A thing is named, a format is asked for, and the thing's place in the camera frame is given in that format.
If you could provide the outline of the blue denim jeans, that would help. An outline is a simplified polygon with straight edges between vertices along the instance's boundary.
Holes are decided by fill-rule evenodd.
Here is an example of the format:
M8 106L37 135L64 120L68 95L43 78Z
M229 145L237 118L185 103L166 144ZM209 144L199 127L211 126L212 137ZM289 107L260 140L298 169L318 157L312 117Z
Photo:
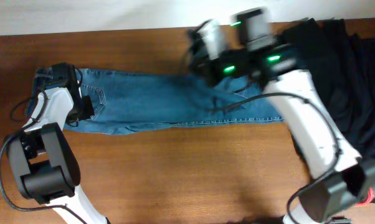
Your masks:
M247 77L225 78L215 87L194 74L151 75L83 68L82 95L94 114L65 128L80 133L127 135L168 128L281 122L277 110L262 98L233 110L223 107L261 94Z

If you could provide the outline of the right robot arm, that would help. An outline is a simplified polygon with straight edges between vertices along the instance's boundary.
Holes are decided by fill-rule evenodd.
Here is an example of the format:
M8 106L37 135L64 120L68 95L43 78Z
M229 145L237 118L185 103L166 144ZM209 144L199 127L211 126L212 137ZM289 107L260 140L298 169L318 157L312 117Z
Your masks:
M375 159L364 158L343 136L295 49L272 34L264 8L235 14L232 26L239 49L229 47L214 19L189 29L189 69L209 86L247 77L288 124L311 182L288 199L283 223L347 223L342 211L374 198Z

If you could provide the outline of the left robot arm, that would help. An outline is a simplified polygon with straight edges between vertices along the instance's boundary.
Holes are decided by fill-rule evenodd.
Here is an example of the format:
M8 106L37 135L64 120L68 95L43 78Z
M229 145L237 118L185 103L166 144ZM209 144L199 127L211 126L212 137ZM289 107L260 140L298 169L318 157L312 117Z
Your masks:
M64 134L66 125L77 126L94 114L89 96L82 95L83 74L74 65L51 67L49 81L36 84L35 108L27 123L10 134L0 156L7 156L17 189L38 207L17 206L7 196L1 177L0 191L15 210L54 210L66 223L102 223L108 218L98 212L85 195L78 162Z

